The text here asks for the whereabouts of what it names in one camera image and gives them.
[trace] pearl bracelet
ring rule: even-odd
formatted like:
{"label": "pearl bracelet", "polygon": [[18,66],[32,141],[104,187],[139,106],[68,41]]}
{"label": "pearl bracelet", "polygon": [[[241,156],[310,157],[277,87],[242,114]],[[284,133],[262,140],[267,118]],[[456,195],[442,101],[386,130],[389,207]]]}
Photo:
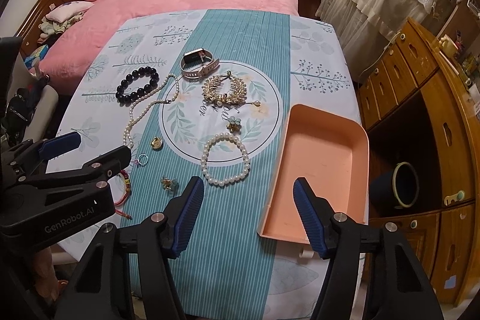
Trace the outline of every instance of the pearl bracelet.
{"label": "pearl bracelet", "polygon": [[[231,176],[230,178],[218,180],[213,178],[212,175],[210,175],[210,173],[208,172],[207,159],[208,159],[208,153],[210,152],[210,148],[212,147],[212,145],[215,145],[216,143],[218,143],[218,141],[223,141],[223,140],[228,140],[236,144],[238,149],[241,151],[242,158],[243,158],[243,171],[240,172],[240,174],[238,175]],[[200,160],[200,167],[202,169],[202,174],[205,176],[205,179],[208,181],[210,185],[224,187],[229,183],[235,183],[241,179],[245,179],[245,177],[248,175],[248,172],[250,170],[250,159],[248,157],[246,147],[243,145],[242,141],[237,136],[229,135],[228,133],[220,133],[218,135],[213,136],[203,146],[203,155],[202,155],[202,160]]]}

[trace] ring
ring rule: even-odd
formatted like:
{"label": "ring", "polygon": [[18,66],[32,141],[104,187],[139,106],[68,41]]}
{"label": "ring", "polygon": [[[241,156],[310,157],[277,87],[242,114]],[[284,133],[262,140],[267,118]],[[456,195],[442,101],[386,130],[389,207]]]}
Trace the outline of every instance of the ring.
{"label": "ring", "polygon": [[166,176],[163,176],[161,182],[164,190],[173,191],[175,193],[179,188],[179,183],[176,179],[168,179]]}
{"label": "ring", "polygon": [[138,158],[137,158],[137,161],[136,163],[139,165],[139,166],[146,166],[147,163],[148,163],[148,155],[146,153],[142,153]]}

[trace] gold brooch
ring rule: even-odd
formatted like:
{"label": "gold brooch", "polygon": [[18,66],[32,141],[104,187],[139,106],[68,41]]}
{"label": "gold brooch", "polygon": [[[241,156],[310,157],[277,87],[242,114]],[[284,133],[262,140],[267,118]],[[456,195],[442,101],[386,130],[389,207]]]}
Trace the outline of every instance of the gold brooch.
{"label": "gold brooch", "polygon": [[163,140],[159,137],[154,137],[150,145],[154,150],[159,150],[163,146]]}

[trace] round container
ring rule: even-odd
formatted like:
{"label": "round container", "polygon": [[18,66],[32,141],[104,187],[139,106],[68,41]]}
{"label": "round container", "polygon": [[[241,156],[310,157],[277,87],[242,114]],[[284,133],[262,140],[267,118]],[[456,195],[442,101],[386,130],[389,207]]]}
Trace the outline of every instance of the round container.
{"label": "round container", "polygon": [[372,181],[369,187],[370,201],[379,213],[392,209],[409,208],[418,198],[419,179],[408,162],[397,164],[394,170],[385,172]]}

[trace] pink plastic tray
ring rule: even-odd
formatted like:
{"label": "pink plastic tray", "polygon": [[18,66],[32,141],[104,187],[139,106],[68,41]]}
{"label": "pink plastic tray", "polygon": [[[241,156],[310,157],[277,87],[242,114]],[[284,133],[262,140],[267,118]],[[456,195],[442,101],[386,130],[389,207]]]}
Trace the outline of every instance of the pink plastic tray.
{"label": "pink plastic tray", "polygon": [[313,107],[295,105],[285,129],[277,174],[258,234],[309,243],[293,201],[293,183],[301,176],[335,211],[365,223],[369,147],[362,126]]}

